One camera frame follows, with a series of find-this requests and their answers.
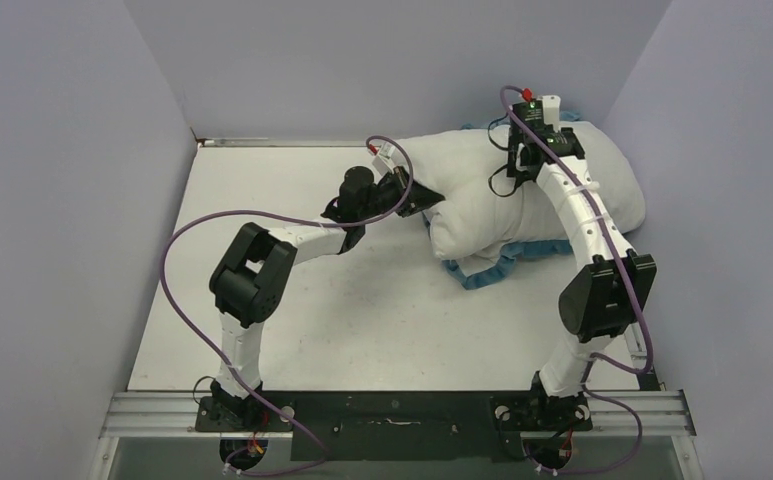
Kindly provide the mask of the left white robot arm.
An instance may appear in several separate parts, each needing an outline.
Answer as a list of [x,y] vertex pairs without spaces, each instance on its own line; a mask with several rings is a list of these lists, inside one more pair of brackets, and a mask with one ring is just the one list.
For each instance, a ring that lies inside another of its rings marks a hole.
[[210,277],[209,288],[222,325],[226,358],[212,386],[221,417],[236,430],[258,421],[260,403],[251,396],[262,384],[259,356],[264,322],[277,310],[292,268],[354,248],[364,221],[396,212],[408,217],[444,201],[396,167],[380,180],[366,167],[346,171],[337,196],[313,225],[265,229],[243,225]]

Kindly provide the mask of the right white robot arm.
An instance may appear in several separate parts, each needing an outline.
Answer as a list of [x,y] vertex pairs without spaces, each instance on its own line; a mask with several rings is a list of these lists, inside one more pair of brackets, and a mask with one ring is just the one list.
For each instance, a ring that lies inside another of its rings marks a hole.
[[507,114],[507,175],[547,196],[576,260],[577,273],[558,298],[567,334],[537,373],[543,390],[526,403],[529,419],[551,428],[566,416],[564,397],[583,390],[596,358],[641,318],[656,264],[622,235],[601,198],[583,140],[575,128],[560,125],[550,97],[527,98]]

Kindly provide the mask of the white pillow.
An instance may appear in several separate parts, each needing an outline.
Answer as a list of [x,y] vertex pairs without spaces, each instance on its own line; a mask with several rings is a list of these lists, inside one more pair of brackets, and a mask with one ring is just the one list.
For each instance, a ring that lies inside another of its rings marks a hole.
[[[646,202],[630,162],[592,123],[570,126],[585,149],[590,176],[613,221],[624,233],[640,227]],[[513,242],[565,239],[545,193],[533,182],[516,187],[499,172],[506,155],[492,143],[504,141],[508,132],[502,125],[491,133],[452,130],[400,140],[413,164],[415,182],[444,198],[425,213],[437,259],[491,254]]]

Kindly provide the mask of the white pillowcase with blue trim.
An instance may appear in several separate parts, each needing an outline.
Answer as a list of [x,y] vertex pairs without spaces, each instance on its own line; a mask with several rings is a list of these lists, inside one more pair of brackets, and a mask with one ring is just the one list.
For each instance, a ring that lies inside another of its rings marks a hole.
[[517,265],[572,247],[547,196],[507,178],[505,156],[479,129],[406,139],[416,182],[445,196],[422,214],[434,257],[467,290],[509,277]]

